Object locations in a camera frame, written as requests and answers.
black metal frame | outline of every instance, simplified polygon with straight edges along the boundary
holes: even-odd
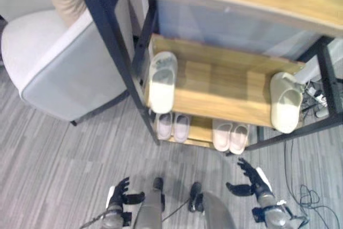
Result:
[[[154,141],[159,145],[160,142],[152,127],[154,114],[149,114],[148,108],[144,104],[142,88],[139,85],[139,74],[141,73],[140,68],[145,56],[145,51],[152,33],[156,31],[156,21],[158,19],[156,1],[149,0],[149,10],[136,45],[135,56],[132,63],[123,40],[117,18],[114,14],[118,0],[85,0],[85,2],[100,35],[102,36],[102,39],[104,40],[106,47],[142,116],[143,121],[145,122]],[[298,59],[298,61],[307,62],[313,56],[317,55],[323,79],[324,92],[328,103],[329,117],[301,127],[290,134],[282,134],[270,139],[264,139],[264,129],[263,127],[258,127],[258,142],[256,144],[249,145],[245,150],[251,151],[260,149],[289,139],[335,127],[343,123],[343,109],[339,97],[337,79],[334,75],[330,53],[327,48],[327,45],[332,40],[333,38],[326,36],[321,37]]]
[[[84,1],[145,125],[147,126],[155,143],[160,145],[160,141],[158,140],[152,126],[152,119],[148,108],[144,104],[144,95],[139,84],[140,80],[138,79],[137,74],[139,71],[137,65],[141,63],[141,59],[144,57],[143,50],[145,50],[155,27],[155,4],[151,4],[149,7],[147,19],[145,20],[143,31],[136,46],[136,53],[133,57],[133,62],[131,63],[129,53],[114,12],[119,0]]]

shoe rack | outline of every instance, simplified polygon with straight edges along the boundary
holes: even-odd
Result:
[[[212,119],[225,119],[258,126],[259,140],[246,151],[267,147],[289,139],[338,126],[343,122],[343,108],[334,75],[329,49],[335,38],[343,38],[341,0],[170,0],[202,5],[207,8],[235,11],[274,23],[288,24],[323,35],[297,60],[245,53],[199,42],[166,39],[158,32],[157,3],[149,7],[135,56],[130,61],[113,10],[118,0],[85,0],[104,43],[130,92],[141,117],[156,144],[154,114],[149,112],[146,78],[140,76],[150,45],[154,53],[171,51],[178,58],[174,112],[192,115],[189,138],[185,144],[213,148]],[[291,134],[264,139],[262,128],[271,127],[269,82],[277,72],[294,74],[305,62],[317,56],[327,98],[329,116],[301,127]]]
[[[271,125],[271,77],[295,74],[304,63],[153,34],[154,54],[170,51],[178,61],[173,112],[192,115],[191,145],[212,147],[212,119]],[[149,106],[148,85],[145,103]]]

bottom shelf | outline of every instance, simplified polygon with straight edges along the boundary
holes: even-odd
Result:
[[[169,142],[176,142],[172,137]],[[183,143],[215,149],[212,143],[212,119],[193,116],[188,139]]]

slide sandal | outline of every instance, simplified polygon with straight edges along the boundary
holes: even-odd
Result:
[[[230,133],[233,128],[233,122],[213,119],[212,120],[212,134],[213,145],[216,150],[225,152],[230,148]]]
[[[174,139],[177,142],[185,142],[188,138],[191,116],[181,113],[175,114],[174,120]]]
[[[172,136],[173,114],[159,114],[156,116],[157,138],[168,140]]]
[[[284,134],[291,133],[299,121],[302,93],[295,77],[286,72],[276,73],[270,82],[272,125]]]
[[[244,123],[235,123],[234,129],[231,132],[230,152],[236,155],[242,154],[245,145],[248,142],[249,125]]]
[[[177,75],[177,59],[171,52],[154,56],[149,69],[149,102],[152,111],[165,114],[172,110]]]

white wall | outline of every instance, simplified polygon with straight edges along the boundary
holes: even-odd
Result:
[[[283,24],[202,6],[159,1],[160,33],[226,48],[296,59],[319,35]]]

